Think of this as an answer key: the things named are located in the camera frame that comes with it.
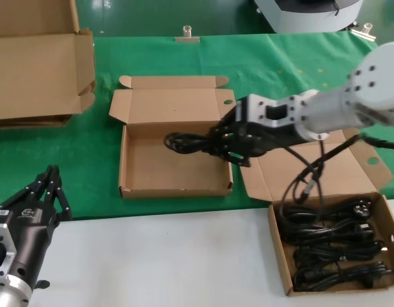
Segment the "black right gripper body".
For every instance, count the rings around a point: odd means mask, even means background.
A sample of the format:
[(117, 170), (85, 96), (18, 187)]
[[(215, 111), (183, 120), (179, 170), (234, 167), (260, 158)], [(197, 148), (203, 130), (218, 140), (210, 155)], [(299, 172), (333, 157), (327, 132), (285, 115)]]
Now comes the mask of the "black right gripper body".
[(259, 157), (267, 152), (305, 143), (293, 124), (266, 127), (258, 123), (244, 123), (237, 131), (237, 154)]

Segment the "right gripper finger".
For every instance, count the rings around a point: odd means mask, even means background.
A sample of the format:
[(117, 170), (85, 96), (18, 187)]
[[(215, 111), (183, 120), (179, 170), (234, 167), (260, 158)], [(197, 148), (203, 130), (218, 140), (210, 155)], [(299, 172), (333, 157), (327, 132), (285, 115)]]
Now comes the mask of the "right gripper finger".
[(234, 165), (250, 167), (249, 155), (251, 144), (237, 141), (213, 141), (212, 155), (228, 161)]
[(209, 144), (240, 144), (246, 140), (246, 122), (239, 118), (238, 107), (233, 107), (208, 133)]

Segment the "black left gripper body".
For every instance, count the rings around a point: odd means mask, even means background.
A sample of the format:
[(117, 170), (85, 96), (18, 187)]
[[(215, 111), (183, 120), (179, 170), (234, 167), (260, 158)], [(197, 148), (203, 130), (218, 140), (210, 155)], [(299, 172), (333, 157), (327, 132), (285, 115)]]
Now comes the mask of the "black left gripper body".
[(34, 285), (59, 225), (54, 201), (6, 201), (4, 208), (10, 211), (8, 227), (16, 249), (9, 274)]

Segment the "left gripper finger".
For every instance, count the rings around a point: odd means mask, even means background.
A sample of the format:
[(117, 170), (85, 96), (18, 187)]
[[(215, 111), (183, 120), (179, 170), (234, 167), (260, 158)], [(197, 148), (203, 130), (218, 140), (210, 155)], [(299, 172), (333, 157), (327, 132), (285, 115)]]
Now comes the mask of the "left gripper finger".
[[(50, 205), (58, 215), (59, 221), (71, 221), (72, 210), (67, 201), (64, 191), (62, 190), (62, 180), (59, 171), (59, 166), (52, 166), (49, 175), (48, 186), (46, 187), (45, 204)], [(55, 200), (59, 201), (61, 212), (59, 213), (55, 208)]]
[(50, 176), (52, 175), (53, 166), (49, 165), (43, 173), (39, 173), (35, 180), (26, 185), (23, 189), (16, 192), (7, 200), (0, 204), (0, 209), (10, 209), (16, 204), (26, 200), (40, 200), (44, 191), (49, 186)]

